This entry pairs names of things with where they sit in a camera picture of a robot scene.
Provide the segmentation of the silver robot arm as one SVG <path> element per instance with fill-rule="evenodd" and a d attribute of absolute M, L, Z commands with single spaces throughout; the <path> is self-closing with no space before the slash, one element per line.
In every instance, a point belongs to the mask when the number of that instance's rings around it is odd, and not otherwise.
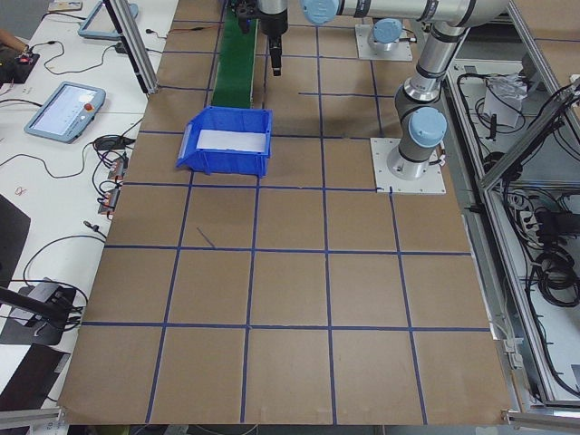
<path fill-rule="evenodd" d="M 402 32 L 403 25 L 399 19 L 374 19 L 367 40 L 370 46 L 387 51 L 399 43 Z"/>
<path fill-rule="evenodd" d="M 402 138 L 390 151 L 387 166 L 398 179 L 415 181 L 425 175 L 433 150 L 440 145 L 448 123 L 434 103 L 440 84 L 469 29 L 501 14 L 506 1 L 302 1 L 304 17 L 315 25 L 337 16 L 412 19 L 430 23 L 415 73 L 399 88 L 395 107 Z"/>

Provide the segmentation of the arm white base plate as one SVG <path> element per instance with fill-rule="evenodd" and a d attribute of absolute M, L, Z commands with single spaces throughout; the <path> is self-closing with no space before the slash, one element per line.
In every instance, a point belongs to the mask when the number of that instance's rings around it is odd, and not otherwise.
<path fill-rule="evenodd" d="M 444 195 L 445 183 L 435 150 L 420 163 L 406 160 L 398 138 L 371 138 L 375 189 L 378 193 Z"/>
<path fill-rule="evenodd" d="M 391 43 L 374 40 L 371 24 L 357 24 L 354 33 L 358 58 L 361 60 L 411 62 L 413 59 L 411 44 L 405 31 L 401 32 L 401 38 Z"/>

